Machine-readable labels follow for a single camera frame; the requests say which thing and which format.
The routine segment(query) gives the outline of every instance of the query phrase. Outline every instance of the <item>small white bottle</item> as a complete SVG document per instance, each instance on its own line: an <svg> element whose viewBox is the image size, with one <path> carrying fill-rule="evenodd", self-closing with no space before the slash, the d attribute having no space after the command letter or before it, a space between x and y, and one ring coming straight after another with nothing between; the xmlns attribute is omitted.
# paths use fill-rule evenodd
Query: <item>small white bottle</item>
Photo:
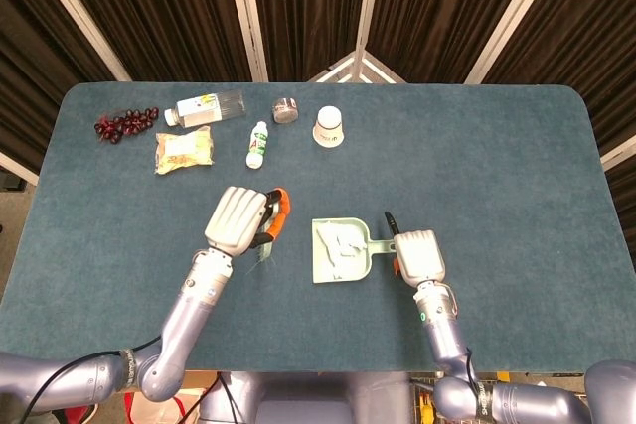
<svg viewBox="0 0 636 424"><path fill-rule="evenodd" d="M265 156L265 146L267 144L267 124L264 121L258 121L254 129L251 130L249 136L249 150L247 152L247 166L252 169L258 169L262 166L262 160Z"/></svg>

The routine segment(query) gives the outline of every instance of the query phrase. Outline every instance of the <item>green dustpan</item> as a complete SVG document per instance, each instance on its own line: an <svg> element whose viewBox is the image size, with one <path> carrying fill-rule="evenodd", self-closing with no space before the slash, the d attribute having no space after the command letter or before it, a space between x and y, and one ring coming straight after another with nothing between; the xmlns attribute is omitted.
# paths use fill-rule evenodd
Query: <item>green dustpan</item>
<svg viewBox="0 0 636 424"><path fill-rule="evenodd" d="M331 250L325 243L325 235L333 237L336 230L347 231L340 236L356 236L366 248L348 247L346 255L338 252L338 243L329 241ZM392 240L371 240L367 225L353 217L314 218L311 221L311 237L313 249L313 281L314 283L350 282L362 280L371 271L371 258L376 253L395 253Z"/></svg>

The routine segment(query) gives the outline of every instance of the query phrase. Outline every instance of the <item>dark brown curtain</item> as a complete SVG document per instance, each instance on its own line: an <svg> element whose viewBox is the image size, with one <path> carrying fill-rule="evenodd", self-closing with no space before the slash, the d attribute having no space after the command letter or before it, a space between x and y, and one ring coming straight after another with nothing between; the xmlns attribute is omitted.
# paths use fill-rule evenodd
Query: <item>dark brown curtain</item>
<svg viewBox="0 0 636 424"><path fill-rule="evenodd" d="M235 0L81 1L135 80L251 80Z"/></svg>
<svg viewBox="0 0 636 424"><path fill-rule="evenodd" d="M636 156L610 169L607 184L636 269Z"/></svg>
<svg viewBox="0 0 636 424"><path fill-rule="evenodd" d="M510 0L376 0L367 50L408 82L463 82Z"/></svg>
<svg viewBox="0 0 636 424"><path fill-rule="evenodd" d="M636 0L535 0L485 82L572 86L604 154L636 134L635 59Z"/></svg>
<svg viewBox="0 0 636 424"><path fill-rule="evenodd" d="M0 0L0 150L39 172L60 103L112 74L58 0Z"/></svg>
<svg viewBox="0 0 636 424"><path fill-rule="evenodd" d="M256 0L270 81L306 81L356 48L362 0Z"/></svg>

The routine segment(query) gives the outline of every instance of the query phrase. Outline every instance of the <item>green tablecloth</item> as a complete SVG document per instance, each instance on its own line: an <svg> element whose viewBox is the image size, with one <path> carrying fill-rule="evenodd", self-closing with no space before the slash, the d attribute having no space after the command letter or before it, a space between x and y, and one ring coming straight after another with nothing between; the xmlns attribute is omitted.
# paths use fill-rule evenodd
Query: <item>green tablecloth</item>
<svg viewBox="0 0 636 424"><path fill-rule="evenodd" d="M154 175L163 120L116 146L95 139L104 112L234 87L247 117L213 125L212 167ZM271 121L282 96L298 102L295 123ZM334 150L311 136L325 104L344 117ZM269 141L253 171L245 153L260 119ZM561 86L485 85L76 86L0 305L0 350L73 357L153 338L229 185L283 186L294 210L270 261L247 274L255 253L235 260L189 367L434 369L414 290L390 256L363 281L311 280L312 218L359 217L389 238L385 210L403 230L435 230L478 370L636 358L636 278L583 102Z"/></svg>

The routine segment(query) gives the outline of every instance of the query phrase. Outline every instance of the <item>white cup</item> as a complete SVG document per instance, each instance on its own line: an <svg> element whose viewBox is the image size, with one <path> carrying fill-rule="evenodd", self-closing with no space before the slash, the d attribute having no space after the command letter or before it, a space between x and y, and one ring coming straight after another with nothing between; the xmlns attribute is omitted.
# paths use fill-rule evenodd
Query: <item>white cup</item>
<svg viewBox="0 0 636 424"><path fill-rule="evenodd" d="M314 125L314 139L324 148L335 148L345 139L342 114L335 106L323 106Z"/></svg>

